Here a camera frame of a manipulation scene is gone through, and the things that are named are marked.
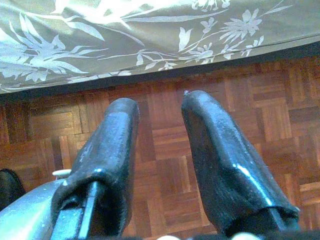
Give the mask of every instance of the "wooden floor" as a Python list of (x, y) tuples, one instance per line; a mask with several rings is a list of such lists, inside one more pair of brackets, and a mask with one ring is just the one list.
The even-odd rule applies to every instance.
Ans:
[(320, 58), (42, 97), (0, 106), (0, 168), (27, 191), (69, 169), (110, 102), (136, 100), (133, 217), (126, 235), (187, 238), (215, 232), (204, 213), (181, 115), (184, 90), (204, 90), (230, 112), (264, 158), (303, 229), (320, 228)]

